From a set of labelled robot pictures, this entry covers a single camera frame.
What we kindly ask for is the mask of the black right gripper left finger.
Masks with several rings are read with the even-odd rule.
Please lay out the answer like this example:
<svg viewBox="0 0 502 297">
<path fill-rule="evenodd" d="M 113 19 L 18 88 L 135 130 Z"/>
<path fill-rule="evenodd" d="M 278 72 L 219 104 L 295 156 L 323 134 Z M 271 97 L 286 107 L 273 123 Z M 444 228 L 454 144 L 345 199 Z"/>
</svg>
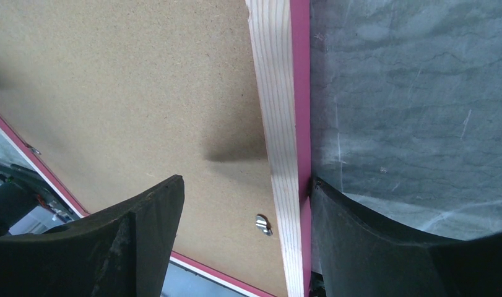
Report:
<svg viewBox="0 0 502 297">
<path fill-rule="evenodd" d="M 174 175 L 42 234 L 0 237 L 0 296 L 160 296 L 183 205 Z"/>
</svg>

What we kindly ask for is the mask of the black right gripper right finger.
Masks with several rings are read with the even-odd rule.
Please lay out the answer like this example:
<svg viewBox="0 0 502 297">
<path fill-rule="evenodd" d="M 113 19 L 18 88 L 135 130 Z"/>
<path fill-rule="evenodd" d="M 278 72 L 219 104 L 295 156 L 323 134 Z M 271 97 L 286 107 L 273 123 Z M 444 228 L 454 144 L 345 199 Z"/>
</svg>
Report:
<svg viewBox="0 0 502 297">
<path fill-rule="evenodd" d="M 470 241 L 433 235 L 320 178 L 310 203 L 328 296 L 502 296 L 502 232 Z"/>
</svg>

